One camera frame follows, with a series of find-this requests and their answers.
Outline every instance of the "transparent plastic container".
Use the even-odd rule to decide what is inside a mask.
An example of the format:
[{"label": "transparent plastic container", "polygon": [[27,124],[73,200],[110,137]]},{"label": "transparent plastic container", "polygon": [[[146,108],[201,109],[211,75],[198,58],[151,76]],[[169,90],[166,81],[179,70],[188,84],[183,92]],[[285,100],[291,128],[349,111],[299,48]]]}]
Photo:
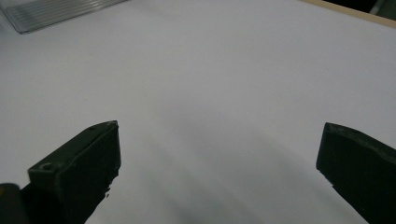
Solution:
[{"label": "transparent plastic container", "polygon": [[0,8],[20,34],[101,10],[127,0],[0,0]]}]

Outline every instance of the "white surface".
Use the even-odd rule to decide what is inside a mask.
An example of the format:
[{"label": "white surface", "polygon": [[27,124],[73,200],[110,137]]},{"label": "white surface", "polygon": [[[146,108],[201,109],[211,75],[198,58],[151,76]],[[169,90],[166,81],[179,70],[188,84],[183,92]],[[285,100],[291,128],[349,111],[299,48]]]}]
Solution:
[{"label": "white surface", "polygon": [[291,0],[133,0],[0,29],[0,182],[116,119],[88,223],[365,223],[316,171],[326,121],[396,147],[396,30]]}]

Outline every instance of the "clear plastic lid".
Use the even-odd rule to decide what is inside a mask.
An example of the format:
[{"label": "clear plastic lid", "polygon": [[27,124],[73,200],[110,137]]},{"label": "clear plastic lid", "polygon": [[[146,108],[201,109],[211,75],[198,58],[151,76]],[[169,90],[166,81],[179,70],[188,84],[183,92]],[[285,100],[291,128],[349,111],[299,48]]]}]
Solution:
[{"label": "clear plastic lid", "polygon": [[0,8],[20,34],[43,29],[126,0],[2,0]]}]

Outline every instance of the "screw hole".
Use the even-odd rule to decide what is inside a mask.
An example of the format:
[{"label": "screw hole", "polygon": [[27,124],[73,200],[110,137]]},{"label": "screw hole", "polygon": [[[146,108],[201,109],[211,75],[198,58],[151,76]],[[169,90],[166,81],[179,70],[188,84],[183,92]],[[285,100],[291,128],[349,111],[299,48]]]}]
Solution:
[{"label": "screw hole", "polygon": [[42,170],[52,170],[52,168],[53,168],[52,163],[45,163],[40,166],[40,169]]}]

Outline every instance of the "white table surface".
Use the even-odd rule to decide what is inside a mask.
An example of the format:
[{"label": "white table surface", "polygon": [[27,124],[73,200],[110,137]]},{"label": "white table surface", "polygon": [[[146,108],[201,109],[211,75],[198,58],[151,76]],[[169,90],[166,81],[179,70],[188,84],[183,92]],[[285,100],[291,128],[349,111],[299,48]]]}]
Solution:
[{"label": "white table surface", "polygon": [[365,223],[315,162],[326,121],[396,147],[395,29],[297,0],[0,20],[0,182],[116,119],[120,176],[89,224]]}]

